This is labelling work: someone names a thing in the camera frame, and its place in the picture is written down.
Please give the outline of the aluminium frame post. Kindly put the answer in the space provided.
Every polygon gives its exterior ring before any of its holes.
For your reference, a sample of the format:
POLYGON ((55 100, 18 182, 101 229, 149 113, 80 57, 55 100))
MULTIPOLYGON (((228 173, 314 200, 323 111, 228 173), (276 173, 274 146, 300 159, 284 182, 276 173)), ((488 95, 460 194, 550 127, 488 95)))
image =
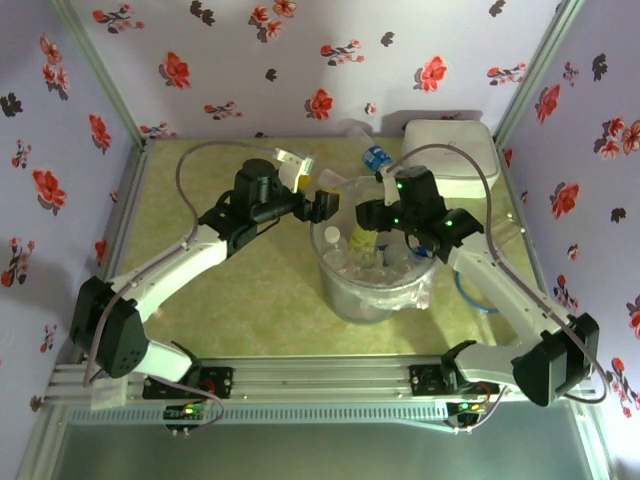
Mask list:
POLYGON ((69 35, 73 38, 77 48, 81 51, 85 64, 92 71, 96 82, 109 100, 111 106, 116 111, 120 124, 126 129, 131 140, 139 151, 143 151, 147 141, 139 132, 134 119, 127 107, 123 96, 114 83, 106 64, 96 49, 95 42, 90 38, 86 28, 70 0, 47 0, 53 8, 58 18, 65 25, 69 35))
POLYGON ((533 98, 538 85, 563 45, 586 0, 562 0, 556 8, 520 86, 517 88, 493 136, 495 145, 503 148, 533 98))

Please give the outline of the small circuit board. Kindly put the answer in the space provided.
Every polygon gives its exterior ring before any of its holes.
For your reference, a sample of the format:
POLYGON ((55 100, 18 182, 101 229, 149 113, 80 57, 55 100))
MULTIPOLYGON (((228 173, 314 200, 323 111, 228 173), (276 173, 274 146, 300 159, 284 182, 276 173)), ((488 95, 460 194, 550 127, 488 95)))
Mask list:
POLYGON ((163 419, 168 421, 201 421, 209 411, 207 403, 187 403, 183 405, 167 406, 163 412, 163 419))
POLYGON ((449 416, 482 415, 486 413, 489 406, 490 404, 487 402, 456 401, 446 403, 449 416))

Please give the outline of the white paper label tag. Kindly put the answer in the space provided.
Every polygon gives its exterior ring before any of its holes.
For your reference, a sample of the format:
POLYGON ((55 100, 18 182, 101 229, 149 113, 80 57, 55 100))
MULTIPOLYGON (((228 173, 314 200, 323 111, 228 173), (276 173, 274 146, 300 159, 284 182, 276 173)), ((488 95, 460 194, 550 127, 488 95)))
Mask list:
POLYGON ((123 407, 127 401, 128 382, 125 377, 101 378, 92 384, 91 403, 92 410, 105 410, 123 407))

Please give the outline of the mesh bin with plastic liner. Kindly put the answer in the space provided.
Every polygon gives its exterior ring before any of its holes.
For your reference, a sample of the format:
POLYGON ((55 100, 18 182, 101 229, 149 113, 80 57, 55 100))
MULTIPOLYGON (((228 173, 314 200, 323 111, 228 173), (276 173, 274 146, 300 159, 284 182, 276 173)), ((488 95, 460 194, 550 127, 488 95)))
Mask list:
POLYGON ((377 262, 372 268, 360 268, 351 258, 346 270, 336 272, 323 260, 324 230, 337 227, 347 247, 356 220, 356 206, 367 200, 384 197, 382 185, 372 176, 346 179, 331 170, 324 170, 319 179, 322 189, 340 193, 338 212, 328 221, 313 224, 310 229, 311 244, 316 255, 325 303, 340 318, 358 324, 373 324, 386 320, 404 309, 426 309, 431 303, 431 291, 438 270, 439 260, 411 249, 425 258, 416 269, 398 275, 383 265, 382 248, 389 243, 405 244, 404 235, 392 230, 377 233, 377 262))

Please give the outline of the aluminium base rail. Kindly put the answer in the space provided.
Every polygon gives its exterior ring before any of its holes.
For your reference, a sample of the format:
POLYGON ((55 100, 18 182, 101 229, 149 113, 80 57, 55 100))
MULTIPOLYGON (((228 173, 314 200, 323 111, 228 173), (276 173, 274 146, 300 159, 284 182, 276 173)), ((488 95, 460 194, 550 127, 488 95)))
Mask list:
MULTIPOLYGON (((234 371, 231 402, 373 402, 399 399, 481 399, 479 395, 414 397, 409 384, 409 366, 441 364, 438 356, 345 356, 345 357, 251 357, 207 359, 203 367, 231 367, 234 371)), ((511 364, 500 361, 491 373, 485 361, 462 373, 464 380, 507 386, 521 395, 511 374, 511 364)))

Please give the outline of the white-capped clear bottle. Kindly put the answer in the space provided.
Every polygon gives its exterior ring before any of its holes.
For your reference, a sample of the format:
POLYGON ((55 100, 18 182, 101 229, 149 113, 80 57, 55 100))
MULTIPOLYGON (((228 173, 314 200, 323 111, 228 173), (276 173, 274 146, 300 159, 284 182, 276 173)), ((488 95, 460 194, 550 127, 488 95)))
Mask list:
POLYGON ((329 226, 324 230, 323 260, 334 271, 341 272, 349 266, 349 253, 346 240, 340 230, 329 226))

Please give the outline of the white lidded plastic box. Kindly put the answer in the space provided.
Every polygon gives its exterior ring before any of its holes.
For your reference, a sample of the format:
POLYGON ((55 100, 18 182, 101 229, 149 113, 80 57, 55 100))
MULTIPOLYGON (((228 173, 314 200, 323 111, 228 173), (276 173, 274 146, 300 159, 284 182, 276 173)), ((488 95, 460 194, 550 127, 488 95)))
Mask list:
POLYGON ((411 155, 402 169, 415 165, 428 168, 434 175, 439 194, 448 198, 484 199, 486 192, 475 168, 458 153, 471 156, 482 170, 489 188, 500 176, 499 157, 489 129, 476 120, 411 120, 405 128, 402 154, 423 145, 446 144, 411 155))

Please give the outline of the blue label clear bottle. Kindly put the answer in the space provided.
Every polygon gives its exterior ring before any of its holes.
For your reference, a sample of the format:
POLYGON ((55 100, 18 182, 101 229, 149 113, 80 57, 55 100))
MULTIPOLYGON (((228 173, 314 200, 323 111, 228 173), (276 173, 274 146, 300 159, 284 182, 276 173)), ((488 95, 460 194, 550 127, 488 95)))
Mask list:
POLYGON ((378 172, 393 163, 391 156, 386 152, 386 150, 376 144, 370 146, 364 151, 362 161, 372 172, 378 172))

